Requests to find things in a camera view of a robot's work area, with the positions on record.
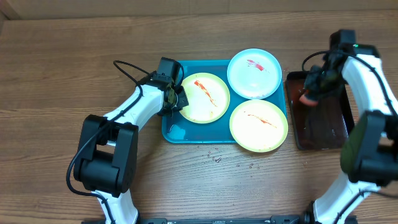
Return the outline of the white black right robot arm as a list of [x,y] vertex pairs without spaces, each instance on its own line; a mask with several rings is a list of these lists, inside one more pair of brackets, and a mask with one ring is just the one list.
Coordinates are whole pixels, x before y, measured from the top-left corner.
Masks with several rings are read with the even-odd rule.
[[324,64],[307,71],[299,98],[315,106],[322,98],[349,85],[359,121],[341,149],[341,173],[329,189],[312,202],[301,223],[356,223],[350,213],[372,194],[395,199],[380,189],[397,180],[397,99],[382,71],[373,45],[358,44],[354,30],[340,29],[322,51]]

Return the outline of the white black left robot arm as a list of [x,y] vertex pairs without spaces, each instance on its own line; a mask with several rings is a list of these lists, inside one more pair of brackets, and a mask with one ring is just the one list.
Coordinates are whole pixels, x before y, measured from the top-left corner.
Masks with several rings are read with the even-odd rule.
[[71,192],[98,199],[103,223],[138,221],[129,188],[136,172],[139,131],[154,115],[170,115],[187,106],[181,83],[176,72],[153,72],[136,82],[134,93],[114,111],[84,120],[66,181]]

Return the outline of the light blue plate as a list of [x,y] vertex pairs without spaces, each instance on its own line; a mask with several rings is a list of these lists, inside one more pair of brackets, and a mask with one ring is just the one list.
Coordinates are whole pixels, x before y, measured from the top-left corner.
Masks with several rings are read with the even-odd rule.
[[282,81],[282,69],[269,52],[246,49],[230,60],[227,79],[239,96],[250,100],[264,99],[278,89]]

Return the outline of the red sponge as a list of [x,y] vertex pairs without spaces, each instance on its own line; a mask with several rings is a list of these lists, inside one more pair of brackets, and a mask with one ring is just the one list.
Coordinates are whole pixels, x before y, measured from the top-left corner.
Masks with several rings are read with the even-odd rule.
[[318,104],[318,99],[312,96],[308,90],[304,90],[303,94],[299,98],[299,101],[307,106],[316,106]]

